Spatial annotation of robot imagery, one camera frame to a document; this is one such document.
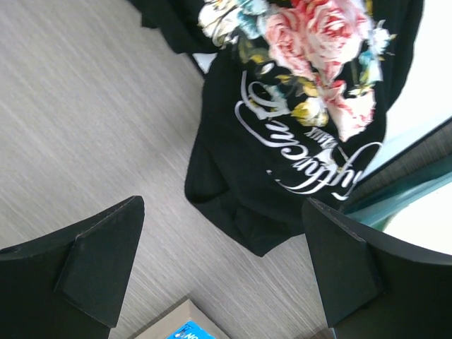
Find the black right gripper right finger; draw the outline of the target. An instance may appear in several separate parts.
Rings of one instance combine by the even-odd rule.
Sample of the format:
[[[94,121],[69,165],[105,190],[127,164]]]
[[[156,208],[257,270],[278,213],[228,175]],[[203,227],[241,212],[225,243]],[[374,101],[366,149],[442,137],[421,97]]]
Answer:
[[[349,219],[315,199],[302,217],[335,338],[451,337],[451,256]]]

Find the black floral print t-shirt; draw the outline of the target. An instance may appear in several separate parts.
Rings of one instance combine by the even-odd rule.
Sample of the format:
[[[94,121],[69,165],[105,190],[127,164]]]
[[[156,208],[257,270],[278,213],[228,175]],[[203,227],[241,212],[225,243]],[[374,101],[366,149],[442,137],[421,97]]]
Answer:
[[[178,54],[213,54],[184,193],[257,256],[340,207],[383,144],[423,1],[135,1]]]

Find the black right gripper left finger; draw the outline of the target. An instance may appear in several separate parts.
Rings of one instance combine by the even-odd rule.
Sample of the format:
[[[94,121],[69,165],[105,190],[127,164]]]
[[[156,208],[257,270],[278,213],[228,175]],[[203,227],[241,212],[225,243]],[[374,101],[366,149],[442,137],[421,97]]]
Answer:
[[[108,338],[117,326],[145,217],[132,196],[1,250],[2,338]]]

